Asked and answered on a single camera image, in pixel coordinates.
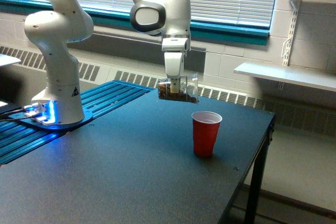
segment cable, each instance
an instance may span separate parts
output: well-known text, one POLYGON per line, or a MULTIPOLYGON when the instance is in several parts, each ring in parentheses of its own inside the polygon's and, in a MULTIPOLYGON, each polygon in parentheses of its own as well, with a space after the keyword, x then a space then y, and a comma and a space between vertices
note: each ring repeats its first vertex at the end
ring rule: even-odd
POLYGON ((11 122, 11 121, 19 121, 19 120, 23 120, 23 119, 29 119, 29 118, 37 118, 41 116, 41 114, 37 114, 37 115, 32 115, 32 116, 27 116, 25 118, 14 118, 14 119, 1 119, 0 122, 11 122))
POLYGON ((24 109, 18 109, 18 110, 8 111, 8 112, 5 112, 5 113, 0 114, 0 118, 1 118, 1 117, 4 117, 4 116, 8 116, 8 115, 12 115, 12 114, 16 114, 16 113, 19 113, 19 112, 24 112, 24 111, 25 111, 24 109))

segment window frame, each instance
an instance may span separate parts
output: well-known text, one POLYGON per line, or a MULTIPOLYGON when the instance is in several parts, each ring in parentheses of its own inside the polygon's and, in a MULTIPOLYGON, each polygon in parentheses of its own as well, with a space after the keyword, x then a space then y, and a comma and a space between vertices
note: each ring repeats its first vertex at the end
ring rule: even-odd
MULTIPOLYGON (((48 2, 31 0, 0 0, 0 12, 28 15, 40 10, 52 10, 48 2)), ((112 25, 121 29, 133 29, 129 13, 105 9, 83 7, 92 17, 95 25, 112 25)), ((219 23, 206 23, 192 20, 191 36, 194 40, 224 41, 266 46, 269 38, 269 28, 256 28, 219 23)))

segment cup rim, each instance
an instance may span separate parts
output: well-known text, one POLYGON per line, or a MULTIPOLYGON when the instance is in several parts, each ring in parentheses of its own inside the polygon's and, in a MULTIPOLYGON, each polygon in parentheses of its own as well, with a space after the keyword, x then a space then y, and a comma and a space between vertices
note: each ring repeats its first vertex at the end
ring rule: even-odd
POLYGON ((212 111, 196 111, 196 112, 192 113, 191 117, 192 117, 193 120, 195 120, 197 122, 200 122, 200 123, 205 123, 205 124, 217 124, 217 123, 220 123, 223 120, 221 115, 219 115, 215 112, 212 112, 212 111), (219 121, 218 122, 203 122, 203 121, 200 121, 200 120, 198 120, 194 117, 194 115, 200 114, 200 113, 209 113, 209 114, 215 115, 215 116, 219 117, 219 121))

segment white robotic arm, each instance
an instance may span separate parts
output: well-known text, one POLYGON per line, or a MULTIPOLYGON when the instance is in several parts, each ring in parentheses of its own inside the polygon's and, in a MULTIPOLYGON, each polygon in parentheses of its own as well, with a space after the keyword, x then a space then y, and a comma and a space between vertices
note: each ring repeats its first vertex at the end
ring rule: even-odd
POLYGON ((180 90, 184 57, 190 51, 190 0, 133 0, 131 24, 139 32, 162 37, 165 70, 171 92, 180 90))
MULTIPOLYGON (((29 15, 27 37, 43 53, 47 87, 32 99, 43 104, 29 116, 44 125, 68 125, 85 117, 79 93, 78 60, 69 54, 67 43, 82 41, 93 33, 91 17, 77 0, 49 0, 54 11, 29 15)), ((180 76, 186 52, 190 51, 190 0, 133 0, 132 26, 152 36, 162 37, 162 50, 171 92, 180 90, 180 76)))
POLYGON ((47 69, 47 87, 32 103, 45 104, 29 112, 44 125, 73 124, 84 118, 79 94, 78 60, 68 52, 67 43, 82 41, 93 33, 91 17, 77 0, 49 0, 54 11, 29 15, 25 32, 42 52, 47 69))

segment red plastic cup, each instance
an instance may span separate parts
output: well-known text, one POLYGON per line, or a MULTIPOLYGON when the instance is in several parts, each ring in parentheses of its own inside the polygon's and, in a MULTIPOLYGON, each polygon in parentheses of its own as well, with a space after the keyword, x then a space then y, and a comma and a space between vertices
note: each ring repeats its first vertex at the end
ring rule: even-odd
POLYGON ((210 111, 197 111, 192 114, 194 153, 199 157, 210 157, 214 149, 222 117, 210 111))

